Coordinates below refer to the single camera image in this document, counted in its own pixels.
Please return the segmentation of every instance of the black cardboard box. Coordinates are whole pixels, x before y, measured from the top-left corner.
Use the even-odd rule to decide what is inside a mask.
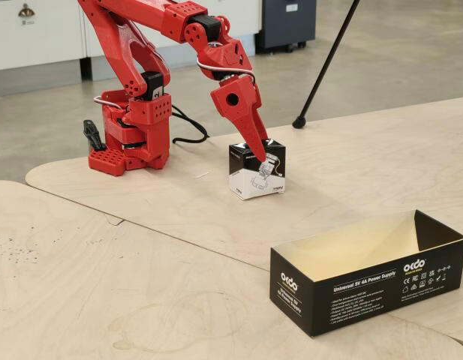
[[[286,189],[286,148],[279,142],[263,141],[266,160],[261,163],[248,145],[230,145],[229,186],[242,200],[283,193]]]
[[[316,336],[458,289],[463,235],[420,211],[271,250],[271,300]]]

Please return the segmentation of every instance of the red robot arm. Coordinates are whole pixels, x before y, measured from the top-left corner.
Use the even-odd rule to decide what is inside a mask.
[[[107,150],[90,154],[92,168],[121,175],[142,167],[160,169],[168,157],[171,99],[168,94],[149,97],[152,89],[144,74],[161,74],[166,86],[170,72],[134,23],[178,43],[187,42],[196,50],[201,71],[220,82],[211,93],[217,110],[236,126],[256,157],[265,161],[262,140],[268,136],[257,111],[260,93],[241,43],[228,35],[226,18],[208,16],[206,8],[192,1],[78,1],[124,87],[102,94],[102,103],[107,102],[103,105]],[[145,73],[137,70],[134,60]]]

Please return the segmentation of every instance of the drawer handle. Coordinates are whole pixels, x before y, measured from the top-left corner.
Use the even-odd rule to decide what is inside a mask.
[[[21,9],[20,13],[18,14],[19,17],[33,17],[35,12],[29,8],[28,4],[23,5],[23,9]]]

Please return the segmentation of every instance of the open box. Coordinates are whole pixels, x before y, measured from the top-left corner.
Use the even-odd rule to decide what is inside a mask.
[[[460,287],[463,235],[420,211],[272,248],[270,298],[316,336]]]

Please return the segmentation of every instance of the wooden table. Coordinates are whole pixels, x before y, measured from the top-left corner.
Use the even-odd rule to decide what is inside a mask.
[[[268,300],[268,277],[0,181],[0,360],[463,359],[389,315],[311,339]]]
[[[81,158],[40,166],[26,181],[262,269],[271,246],[376,215],[418,208],[463,233],[463,98],[270,135],[287,146],[287,192],[247,202],[227,188],[237,135],[173,146],[160,172],[113,178]],[[463,341],[463,288],[393,314]]]

